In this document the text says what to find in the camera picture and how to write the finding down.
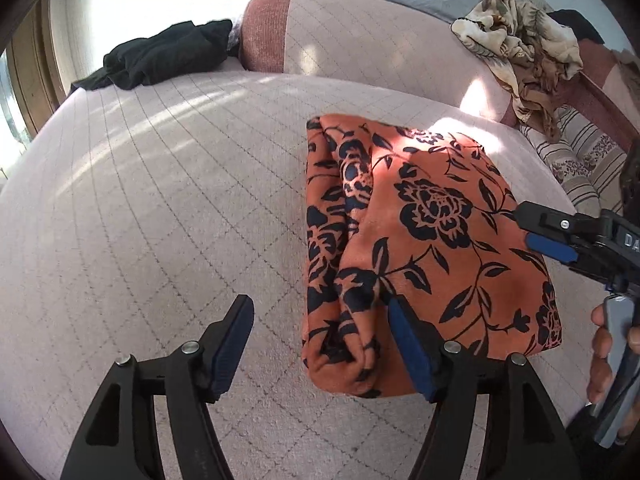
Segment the person's right hand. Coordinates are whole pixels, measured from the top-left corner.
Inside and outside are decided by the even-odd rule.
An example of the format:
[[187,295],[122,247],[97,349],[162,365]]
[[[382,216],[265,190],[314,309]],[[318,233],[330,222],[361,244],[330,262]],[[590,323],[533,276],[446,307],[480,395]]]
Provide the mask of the person's right hand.
[[[599,403],[605,396],[613,381],[611,367],[606,358],[612,349],[613,339],[605,327],[603,304],[599,304],[591,312],[591,321],[597,326],[597,331],[592,340],[593,356],[590,366],[589,384],[587,387],[587,399],[591,403]],[[639,399],[634,402],[634,407],[629,411],[617,437],[620,440],[628,440],[639,422]]]

